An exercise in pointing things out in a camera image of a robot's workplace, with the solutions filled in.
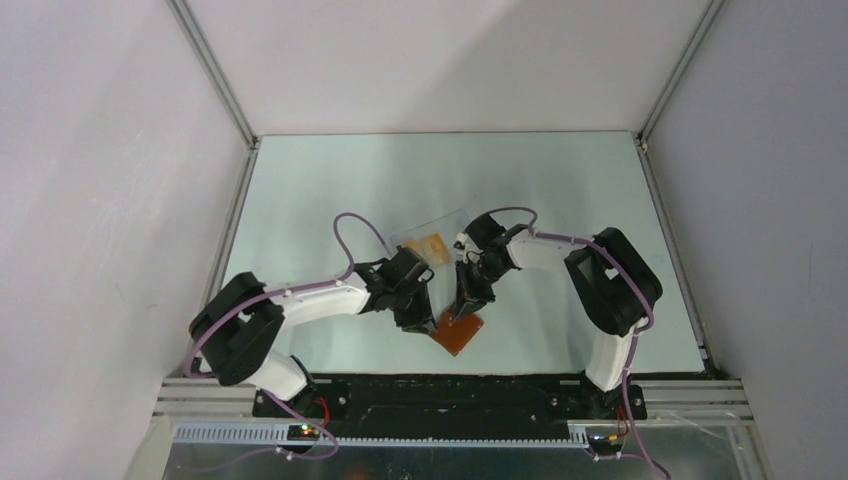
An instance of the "orange cracker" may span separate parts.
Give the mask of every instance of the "orange cracker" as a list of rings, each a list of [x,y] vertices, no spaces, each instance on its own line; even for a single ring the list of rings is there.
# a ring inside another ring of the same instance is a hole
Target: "orange cracker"
[[[439,267],[451,261],[448,247],[438,233],[422,238],[421,248],[424,249],[431,267]]]
[[[439,316],[436,331],[430,334],[430,338],[455,357],[483,326],[483,319],[472,313],[453,320],[451,319],[452,315],[453,305]]]

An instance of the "purple cable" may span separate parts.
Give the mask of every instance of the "purple cable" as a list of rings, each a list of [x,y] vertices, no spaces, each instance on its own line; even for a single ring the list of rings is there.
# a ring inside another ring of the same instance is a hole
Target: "purple cable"
[[[592,458],[595,458],[595,456],[597,455],[598,460],[621,460],[622,458],[637,458],[639,460],[644,460],[644,458],[640,457],[639,455],[636,455],[635,453],[622,453],[621,456],[618,456],[618,455],[598,455],[597,453],[595,453],[594,450],[592,450],[592,447],[589,447],[588,449],[583,450],[583,452],[585,452],[586,455],[589,455]]]
[[[277,398],[277,396],[274,395],[273,393],[271,393],[267,390],[263,390],[263,391],[265,392],[266,395],[268,395],[268,397],[271,398],[271,400],[274,401],[274,403],[279,405],[280,408],[282,408],[283,410],[286,411],[286,413],[291,415],[292,418],[300,420],[303,423],[307,423],[309,425],[312,425],[319,432],[321,432],[322,435],[324,435],[325,437],[327,437],[327,439],[329,439],[331,442],[333,442],[333,449],[330,450],[327,453],[322,453],[320,455],[305,455],[305,454],[302,454],[302,453],[294,453],[294,452],[288,452],[287,455],[291,455],[292,458],[300,458],[302,460],[324,460],[325,458],[332,457],[333,455],[336,454],[336,452],[339,451],[339,441],[336,439],[336,437],[332,433],[330,433],[329,430],[324,428],[322,425],[319,425],[319,424],[313,422],[312,420],[309,420],[308,418],[304,417],[303,415],[297,413],[293,408],[286,405],[286,402]]]
[[[205,373],[205,374],[204,373],[193,373],[191,371],[191,362],[194,361],[194,358],[197,356],[197,353],[200,351],[200,348],[203,347],[203,345],[205,345],[206,342],[208,342],[210,338],[212,338],[212,335],[215,335],[215,332],[220,330],[221,327],[223,327],[225,323],[229,322],[230,320],[232,320],[233,318],[238,316],[238,314],[241,313],[245,308],[248,308],[252,305],[255,305],[255,304],[257,304],[257,303],[259,303],[263,300],[268,300],[269,298],[273,298],[273,297],[283,295],[286,292],[294,293],[294,292],[300,292],[300,291],[303,291],[303,290],[309,290],[309,289],[312,289],[312,288],[328,287],[328,286],[334,285],[337,280],[346,280],[348,277],[350,277],[351,274],[353,274],[353,265],[354,265],[353,254],[350,252],[350,248],[348,248],[347,244],[342,239],[341,233],[339,233],[339,220],[341,220],[344,217],[353,217],[353,218],[361,221],[365,225],[367,225],[368,228],[370,228],[371,231],[374,232],[374,235],[377,236],[377,239],[380,240],[380,244],[383,245],[383,248],[386,249],[386,252],[389,255],[392,254],[392,251],[389,248],[389,245],[386,243],[386,240],[383,239],[383,236],[380,235],[380,232],[377,230],[377,227],[375,227],[373,223],[369,222],[368,219],[366,219],[362,215],[359,215],[359,214],[353,213],[353,212],[343,212],[343,213],[336,215],[336,218],[333,220],[333,233],[336,236],[336,241],[339,242],[339,246],[342,247],[342,250],[344,250],[345,255],[347,256],[347,259],[348,259],[347,269],[341,275],[339,275],[338,277],[333,278],[331,280],[324,280],[324,281],[321,281],[321,282],[314,282],[314,283],[307,283],[307,284],[304,284],[304,285],[295,285],[295,286],[291,286],[291,287],[279,288],[277,290],[272,290],[270,292],[263,293],[262,295],[257,295],[253,298],[249,298],[249,299],[245,300],[244,302],[240,303],[238,306],[236,306],[235,308],[233,308],[232,310],[230,310],[229,312],[224,314],[224,316],[221,317],[220,319],[218,319],[217,322],[213,323],[212,326],[209,327],[209,329],[206,330],[206,332],[204,332],[203,335],[201,335],[200,338],[197,339],[197,342],[195,342],[194,345],[192,345],[192,347],[188,351],[188,354],[186,355],[185,360],[183,361],[183,374],[186,377],[189,377],[189,378],[211,378],[211,377],[214,376],[214,374],[212,374],[212,373]]]
[[[339,451],[339,441],[338,441],[338,439],[337,439],[337,438],[336,438],[336,437],[335,437],[332,433],[330,433],[330,432],[329,432],[326,428],[324,428],[322,425],[319,425],[319,424],[317,424],[317,423],[313,422],[312,420],[309,420],[308,418],[306,418],[306,417],[304,417],[304,416],[300,415],[300,414],[299,414],[299,413],[297,413],[297,412],[296,412],[293,408],[291,408],[291,407],[289,407],[288,405],[286,405],[286,403],[285,403],[285,402],[283,402],[282,400],[280,400],[279,398],[277,398],[277,396],[276,396],[276,395],[274,395],[273,393],[271,393],[271,392],[269,392],[269,391],[267,391],[267,390],[263,390],[263,392],[265,393],[265,395],[267,395],[267,396],[268,396],[268,398],[270,398],[271,400],[273,400],[273,401],[274,401],[274,403],[276,403],[277,405],[279,405],[279,406],[280,406],[280,408],[282,408],[282,409],[283,409],[283,410],[285,410],[285,411],[286,411],[289,415],[291,415],[291,416],[292,416],[292,418],[294,418],[295,420],[298,420],[298,421],[300,421],[300,422],[302,422],[302,423],[306,423],[306,424],[309,424],[309,425],[312,425],[313,427],[315,427],[315,429],[316,429],[316,430],[318,430],[319,432],[321,432],[321,434],[322,434],[325,438],[327,438],[328,440],[330,440],[330,442],[332,442],[332,444],[333,444],[333,449],[332,449],[332,450],[330,450],[330,451],[329,451],[329,452],[327,452],[327,453],[322,453],[322,454],[320,454],[320,455],[307,455],[307,454],[304,454],[304,453],[295,453],[295,452],[292,452],[292,451],[290,451],[290,450],[286,450],[286,449],[284,449],[284,448],[282,448],[282,447],[263,447],[263,448],[257,448],[257,449],[255,449],[255,450],[251,450],[251,451],[249,451],[249,452],[245,452],[245,453],[243,453],[243,454],[239,455],[238,457],[236,457],[236,458],[234,458],[234,459],[232,459],[232,460],[229,460],[229,461],[227,461],[227,462],[224,462],[224,463],[222,463],[222,464],[220,464],[220,465],[215,465],[215,466],[213,466],[213,467],[203,467],[203,468],[182,468],[182,467],[180,467],[180,468],[181,468],[181,470],[186,471],[186,472],[190,472],[190,473],[212,473],[212,472],[217,472],[218,470],[224,470],[225,468],[229,468],[229,467],[231,467],[231,466],[235,465],[236,463],[238,463],[238,462],[240,462],[240,461],[242,461],[242,460],[245,460],[245,459],[247,459],[247,458],[250,458],[250,457],[252,457],[252,456],[254,456],[254,455],[259,455],[259,454],[263,454],[263,453],[277,453],[277,454],[283,454],[283,453],[285,453],[286,458],[289,458],[289,457],[291,457],[291,458],[299,458],[299,459],[301,459],[301,460],[324,460],[324,459],[326,459],[326,458],[330,458],[330,457],[332,457],[333,455],[335,455],[335,454],[336,454],[336,452],[338,452],[338,451]]]
[[[201,335],[200,338],[197,339],[197,342],[195,342],[194,345],[192,345],[192,347],[189,349],[188,354],[186,355],[185,360],[183,361],[183,374],[185,374],[185,376],[189,377],[189,378],[211,378],[211,377],[214,376],[214,374],[211,373],[211,372],[205,373],[205,374],[204,373],[197,373],[197,374],[193,373],[191,371],[191,363],[192,363],[192,361],[194,361],[194,358],[197,356],[197,353],[200,351],[200,348],[203,347],[203,345],[206,344],[207,341],[209,341],[209,339],[212,337],[212,335],[214,335],[215,332],[220,330],[221,327],[224,326],[225,323],[227,323],[228,321],[230,321],[233,318],[235,318],[236,316],[238,316],[238,314],[241,313],[244,309],[250,307],[251,305],[259,303],[263,300],[267,300],[267,299],[272,298],[272,297],[283,295],[286,292],[300,292],[300,291],[309,290],[309,289],[312,289],[312,288],[327,287],[327,286],[330,286],[330,285],[334,285],[336,283],[336,281],[338,281],[338,280],[346,280],[348,277],[350,277],[351,274],[353,273],[353,267],[354,267],[353,254],[351,253],[350,248],[348,248],[344,239],[342,239],[341,233],[339,232],[339,220],[341,220],[344,217],[353,217],[353,218],[361,221],[365,225],[367,225],[368,228],[370,228],[371,231],[374,232],[374,235],[380,241],[380,244],[386,250],[386,253],[388,253],[389,256],[391,256],[392,251],[389,248],[389,245],[386,243],[386,240],[383,238],[383,236],[377,230],[377,227],[375,227],[373,223],[368,221],[368,219],[366,219],[362,215],[359,215],[359,214],[353,213],[353,212],[342,212],[342,213],[336,215],[336,218],[333,219],[333,234],[336,236],[336,241],[339,243],[339,246],[342,247],[342,250],[344,251],[345,256],[347,256],[347,259],[348,259],[347,269],[345,269],[345,271],[341,275],[339,275],[338,277],[336,277],[332,280],[325,280],[325,281],[321,281],[321,282],[307,283],[307,284],[304,284],[304,285],[294,285],[294,286],[291,286],[291,287],[283,287],[283,288],[279,288],[277,290],[272,290],[270,292],[263,293],[262,295],[257,295],[253,298],[250,298],[250,299],[245,300],[244,302],[240,303],[238,306],[236,306],[235,308],[233,308],[232,310],[227,312],[223,317],[218,319],[218,321],[213,323],[212,326],[210,326],[209,329],[206,330],[206,332],[204,332],[203,335]],[[280,408],[285,410],[293,418],[300,420],[303,423],[307,423],[309,425],[314,426],[319,432],[321,432],[321,434],[323,434],[326,438],[330,439],[330,441],[333,443],[333,449],[328,453],[322,453],[320,455],[304,455],[304,454],[300,454],[300,453],[294,453],[294,452],[286,451],[287,456],[290,455],[292,458],[300,458],[300,459],[303,459],[303,460],[323,460],[325,458],[329,458],[329,457],[335,455],[336,452],[339,451],[338,440],[336,440],[336,437],[333,436],[333,434],[330,433],[327,429],[325,429],[323,426],[315,424],[312,421],[301,416],[296,411],[294,411],[294,409],[292,409],[291,407],[286,405],[285,402],[283,402],[282,400],[277,398],[276,395],[272,394],[271,392],[265,391],[265,394],[269,398],[271,398],[271,400],[276,402],[277,405],[280,406]],[[257,448],[256,450],[251,450],[249,452],[246,452],[246,453],[234,458],[233,460],[230,460],[230,461],[223,463],[221,465],[216,465],[214,467],[208,467],[208,468],[200,468],[200,469],[186,469],[186,471],[193,472],[193,473],[210,473],[210,472],[214,472],[214,471],[217,471],[217,470],[222,470],[222,469],[228,468],[228,467],[230,467],[230,466],[232,466],[232,465],[234,465],[234,464],[236,464],[236,463],[238,463],[238,462],[240,462],[240,461],[242,461],[246,458],[250,458],[254,455],[259,455],[259,454],[262,454],[262,453],[270,453],[270,452],[278,452],[277,447]]]
[[[527,231],[530,232],[530,235],[535,235],[536,230],[533,228],[533,225],[536,224],[536,219],[539,218],[539,214],[536,213],[536,210],[528,207],[501,207],[496,208],[494,210],[489,210],[488,212],[483,213],[483,215],[491,215],[493,213],[499,212],[511,212],[511,211],[519,211],[519,212],[527,212],[533,215],[533,218],[530,219],[530,222],[527,224]]]
[[[648,317],[648,322],[645,324],[644,327],[636,328],[636,329],[633,330],[633,337],[630,341],[630,350],[628,350],[628,352],[627,352],[627,359],[624,362],[624,369],[621,372],[621,391],[622,391],[622,394],[623,394],[623,397],[624,397],[624,408],[625,408],[625,411],[627,413],[627,419],[630,421],[630,424],[633,425],[633,429],[632,429],[633,430],[633,436],[636,437],[636,443],[639,444],[639,449],[642,451],[642,457],[639,457],[639,458],[642,458],[643,460],[645,460],[648,463],[648,465],[651,467],[651,469],[653,469],[654,472],[656,472],[658,475],[662,476],[663,478],[670,480],[671,475],[668,473],[668,470],[666,470],[659,463],[655,462],[651,458],[651,456],[648,454],[648,449],[645,448],[645,444],[642,442],[642,437],[639,435],[639,431],[636,428],[636,421],[633,418],[633,411],[630,408],[630,399],[629,399],[629,396],[627,394],[627,388],[630,385],[630,365],[633,363],[633,358],[636,354],[636,345],[639,343],[638,335],[640,333],[644,332],[645,330],[648,330],[649,328],[654,326],[654,311],[651,308],[651,305],[648,303],[648,299],[645,298],[645,295],[642,294],[642,292],[639,290],[639,287],[636,286],[636,282],[634,282],[633,279],[630,278],[630,275],[627,274],[627,272],[624,270],[624,267],[622,267],[621,264],[618,263],[618,261],[616,261],[616,259],[613,258],[613,256],[610,255],[610,253],[607,252],[607,250],[604,247],[598,245],[597,243],[593,242],[592,240],[588,240],[588,239],[580,238],[580,237],[571,237],[571,236],[568,236],[568,235],[558,235],[558,234],[554,234],[554,233],[544,233],[544,232],[537,232],[534,236],[536,238],[543,238],[543,239],[548,239],[548,240],[560,240],[560,241],[564,241],[564,242],[568,242],[568,243],[577,243],[577,244],[580,244],[580,245],[586,245],[587,247],[590,247],[593,250],[597,251],[598,253],[601,254],[601,256],[604,257],[604,259],[606,259],[607,262],[610,263],[610,265],[613,266],[613,268],[616,269],[616,271],[618,271],[619,276],[622,279],[624,279],[624,282],[627,283],[627,286],[630,287],[630,289],[636,295],[636,298],[639,299],[639,303],[642,304],[642,308],[645,309],[645,315]]]

